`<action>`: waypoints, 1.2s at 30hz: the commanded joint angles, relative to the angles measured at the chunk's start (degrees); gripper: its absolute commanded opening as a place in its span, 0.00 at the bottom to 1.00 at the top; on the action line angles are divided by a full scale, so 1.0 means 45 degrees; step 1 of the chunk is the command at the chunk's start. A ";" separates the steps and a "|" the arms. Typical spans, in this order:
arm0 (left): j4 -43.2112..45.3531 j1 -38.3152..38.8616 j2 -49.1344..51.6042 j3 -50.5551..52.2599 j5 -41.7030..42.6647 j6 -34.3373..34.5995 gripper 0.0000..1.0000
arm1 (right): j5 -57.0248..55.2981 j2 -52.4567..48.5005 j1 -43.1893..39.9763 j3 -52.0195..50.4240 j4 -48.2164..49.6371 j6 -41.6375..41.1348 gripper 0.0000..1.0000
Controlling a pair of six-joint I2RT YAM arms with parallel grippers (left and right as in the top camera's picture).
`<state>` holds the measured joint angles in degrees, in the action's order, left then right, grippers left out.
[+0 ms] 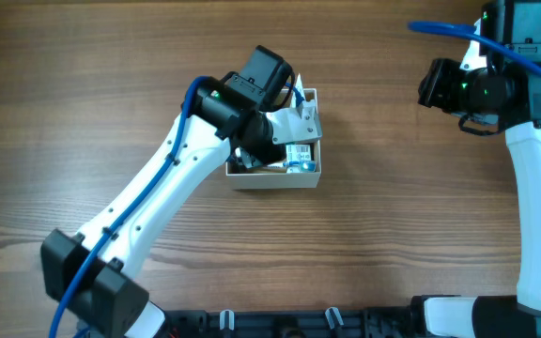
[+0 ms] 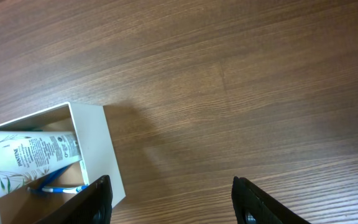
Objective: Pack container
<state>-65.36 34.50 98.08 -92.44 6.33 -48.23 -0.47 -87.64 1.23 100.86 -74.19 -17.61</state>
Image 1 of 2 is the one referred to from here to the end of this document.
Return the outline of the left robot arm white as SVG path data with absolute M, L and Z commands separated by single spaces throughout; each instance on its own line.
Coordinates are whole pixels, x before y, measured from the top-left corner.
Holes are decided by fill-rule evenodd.
M 236 149 L 263 163 L 283 157 L 267 115 L 294 84 L 293 68 L 261 45 L 241 70 L 193 80 L 165 143 L 111 205 L 73 236 L 55 229 L 42 242 L 45 290 L 58 302 L 49 336 L 65 312 L 84 322 L 79 335 L 162 336 L 166 313 L 135 277 L 165 226 Z

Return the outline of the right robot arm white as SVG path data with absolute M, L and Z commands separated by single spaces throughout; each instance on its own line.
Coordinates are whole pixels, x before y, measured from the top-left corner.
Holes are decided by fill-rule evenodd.
M 422 296 L 411 324 L 425 337 L 541 337 L 541 1 L 492 1 L 473 24 L 416 21 L 411 31 L 463 38 L 461 61 L 435 59 L 420 103 L 461 131 L 503 135 L 517 183 L 520 270 L 512 296 Z

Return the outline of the blue white toothbrush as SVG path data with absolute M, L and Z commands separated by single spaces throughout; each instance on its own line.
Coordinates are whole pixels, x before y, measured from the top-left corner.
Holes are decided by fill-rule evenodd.
M 283 161 L 268 164 L 267 168 L 298 168 L 301 172 L 315 172 L 317 164 L 314 161 Z

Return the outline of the green white soap box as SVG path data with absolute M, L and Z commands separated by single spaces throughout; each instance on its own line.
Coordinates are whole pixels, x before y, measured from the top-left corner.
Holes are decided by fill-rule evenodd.
M 313 161 L 312 151 L 310 145 L 286 145 L 286 161 Z M 289 174 L 295 173 L 313 173 L 313 172 L 301 172 L 298 168 L 286 169 Z

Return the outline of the white Pantene tube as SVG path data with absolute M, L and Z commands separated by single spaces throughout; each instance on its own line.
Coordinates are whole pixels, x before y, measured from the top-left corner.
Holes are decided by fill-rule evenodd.
M 298 76 L 296 77 L 293 94 L 293 106 L 297 108 L 305 102 L 305 94 L 303 91 L 302 79 L 300 74 L 298 74 Z

